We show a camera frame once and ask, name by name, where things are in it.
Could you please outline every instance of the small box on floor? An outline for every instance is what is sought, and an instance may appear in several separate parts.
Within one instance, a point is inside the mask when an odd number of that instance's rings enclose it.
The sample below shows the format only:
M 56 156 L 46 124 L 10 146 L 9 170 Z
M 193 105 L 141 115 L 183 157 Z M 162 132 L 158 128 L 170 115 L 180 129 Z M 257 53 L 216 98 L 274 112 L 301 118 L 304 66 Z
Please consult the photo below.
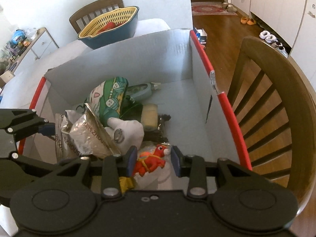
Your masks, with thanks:
M 203 49 L 206 48 L 206 39 L 207 39 L 207 33 L 204 29 L 193 29 L 195 34 L 197 35 L 197 39 L 200 41 L 200 44 L 202 45 Z

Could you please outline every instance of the white plush toy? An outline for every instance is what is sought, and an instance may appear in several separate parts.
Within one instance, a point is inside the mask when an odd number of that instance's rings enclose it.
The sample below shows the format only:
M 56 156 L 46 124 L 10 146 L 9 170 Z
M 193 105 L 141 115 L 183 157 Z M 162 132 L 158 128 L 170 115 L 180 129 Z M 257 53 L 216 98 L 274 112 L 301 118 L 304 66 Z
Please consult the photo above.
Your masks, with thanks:
M 131 146 L 136 146 L 139 150 L 144 138 L 144 127 L 140 122 L 109 118 L 107 124 L 109 127 L 105 127 L 105 130 L 123 155 Z

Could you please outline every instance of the orange slipper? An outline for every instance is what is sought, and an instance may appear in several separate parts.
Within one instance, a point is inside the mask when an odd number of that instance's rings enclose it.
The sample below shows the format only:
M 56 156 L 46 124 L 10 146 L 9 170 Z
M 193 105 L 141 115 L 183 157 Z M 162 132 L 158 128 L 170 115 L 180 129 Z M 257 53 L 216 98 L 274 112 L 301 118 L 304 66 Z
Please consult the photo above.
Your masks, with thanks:
M 247 24 L 249 25 L 249 26 L 253 26 L 253 25 L 256 25 L 256 21 L 254 20 L 254 19 L 250 19 L 248 22 L 247 22 Z
M 249 20 L 249 18 L 247 18 L 247 17 L 242 17 L 241 20 L 240 20 L 240 22 L 245 25 L 245 24 L 247 24 L 248 20 Z

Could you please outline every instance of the shoe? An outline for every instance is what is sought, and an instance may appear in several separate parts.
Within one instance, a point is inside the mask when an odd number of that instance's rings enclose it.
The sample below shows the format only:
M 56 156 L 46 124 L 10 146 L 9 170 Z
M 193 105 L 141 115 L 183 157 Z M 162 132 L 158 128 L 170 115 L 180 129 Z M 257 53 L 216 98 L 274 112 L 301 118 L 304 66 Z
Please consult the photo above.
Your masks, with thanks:
M 254 19 L 250 19 L 250 20 L 248 20 L 248 22 L 247 22 L 247 24 L 249 25 L 249 26 L 253 26 L 253 25 L 256 25 L 256 21 L 254 20 Z
M 247 18 L 247 17 L 241 17 L 240 22 L 241 22 L 242 24 L 246 25 L 247 22 L 248 22 L 248 20 L 249 20 L 249 18 Z
M 222 4 L 223 9 L 227 9 L 228 5 L 229 5 L 228 2 L 224 2 L 224 3 Z
M 227 12 L 236 12 L 237 9 L 231 4 L 227 6 Z
M 289 56 L 283 46 L 279 46 L 276 50 L 279 51 L 280 53 L 282 53 L 282 55 L 284 55 L 284 57 L 286 57 L 286 58 Z
M 266 37 L 266 39 L 265 39 L 265 41 L 266 41 L 267 43 L 269 43 L 269 44 L 275 42 L 276 40 L 277 40 L 276 36 L 271 35 L 271 34 L 268 35 L 268 36 Z
M 274 43 L 271 44 L 271 46 L 272 46 L 274 49 L 276 49 L 276 48 L 278 48 L 279 46 L 283 46 L 283 45 L 282 45 L 281 42 L 274 42 Z
M 264 31 L 262 31 L 262 32 L 260 33 L 259 37 L 260 37 L 261 39 L 266 39 L 269 35 L 271 35 L 270 32 L 264 30 Z

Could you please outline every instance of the yellow basket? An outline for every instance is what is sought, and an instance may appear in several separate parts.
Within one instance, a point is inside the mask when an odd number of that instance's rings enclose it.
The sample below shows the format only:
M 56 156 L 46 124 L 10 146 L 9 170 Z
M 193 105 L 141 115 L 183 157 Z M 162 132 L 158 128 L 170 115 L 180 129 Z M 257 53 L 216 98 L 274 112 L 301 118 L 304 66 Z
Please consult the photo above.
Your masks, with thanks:
M 85 26 L 85 28 L 79 33 L 78 38 L 81 39 L 85 37 L 95 37 L 105 32 L 116 30 L 117 28 L 120 28 L 121 26 L 127 24 L 130 20 L 132 20 L 138 13 L 138 10 L 138 7 L 130 6 L 125 8 L 118 8 L 113 11 L 101 14 L 100 16 L 97 16 L 96 18 L 91 20 Z M 114 22 L 115 24 L 123 22 L 124 23 L 115 29 L 109 29 L 99 34 L 96 34 L 99 29 L 103 28 L 109 22 Z

